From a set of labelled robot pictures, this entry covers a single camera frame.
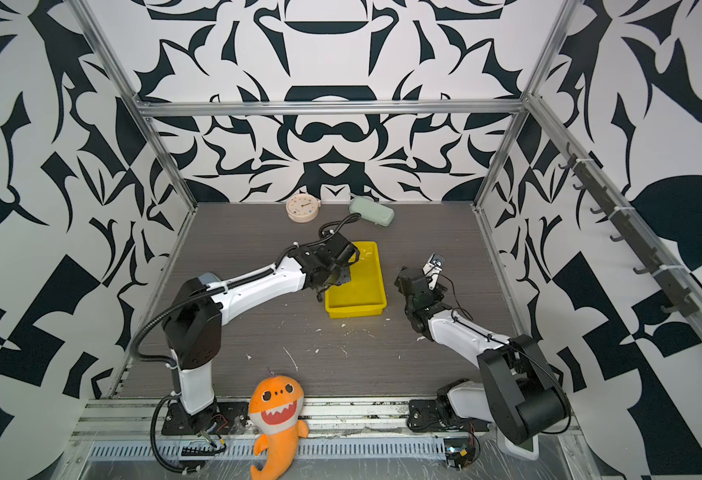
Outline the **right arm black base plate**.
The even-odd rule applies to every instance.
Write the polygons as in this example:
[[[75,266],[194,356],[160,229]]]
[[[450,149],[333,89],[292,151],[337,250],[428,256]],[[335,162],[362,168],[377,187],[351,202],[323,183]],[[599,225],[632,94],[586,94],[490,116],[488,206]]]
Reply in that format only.
[[[489,431],[489,423],[479,419],[458,417],[445,401],[440,399],[418,400],[408,403],[407,427],[416,433]]]

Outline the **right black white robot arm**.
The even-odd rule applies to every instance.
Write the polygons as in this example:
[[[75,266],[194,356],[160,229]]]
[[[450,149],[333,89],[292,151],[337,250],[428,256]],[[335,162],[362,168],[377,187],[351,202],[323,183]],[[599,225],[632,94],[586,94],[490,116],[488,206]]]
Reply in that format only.
[[[538,342],[479,326],[458,303],[445,300],[440,281],[443,258],[431,256],[422,267],[403,267],[394,285],[405,299],[405,314],[424,338],[447,347],[480,371],[482,381],[461,380],[438,398],[449,416],[493,424],[514,445],[539,434],[564,433],[572,424],[571,402]]]

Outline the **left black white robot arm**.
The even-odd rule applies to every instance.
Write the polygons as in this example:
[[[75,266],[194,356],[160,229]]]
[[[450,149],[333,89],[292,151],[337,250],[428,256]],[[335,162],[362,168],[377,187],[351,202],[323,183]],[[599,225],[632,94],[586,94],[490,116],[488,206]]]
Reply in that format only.
[[[202,284],[162,321],[170,348],[173,382],[185,412],[196,415],[216,399],[212,361],[218,355],[222,327],[243,313],[280,296],[312,289],[317,297],[351,280],[360,260],[358,247],[340,233],[293,245],[278,261],[240,277]]]

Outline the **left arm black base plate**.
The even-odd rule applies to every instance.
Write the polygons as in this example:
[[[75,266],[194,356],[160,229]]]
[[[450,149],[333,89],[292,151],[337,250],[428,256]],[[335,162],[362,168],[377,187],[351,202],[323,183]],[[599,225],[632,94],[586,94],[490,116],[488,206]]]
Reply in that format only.
[[[169,403],[163,417],[161,433],[165,436],[196,435],[206,430],[210,435],[225,436],[245,428],[248,403],[244,401],[217,401],[200,413],[191,415],[180,401]]]

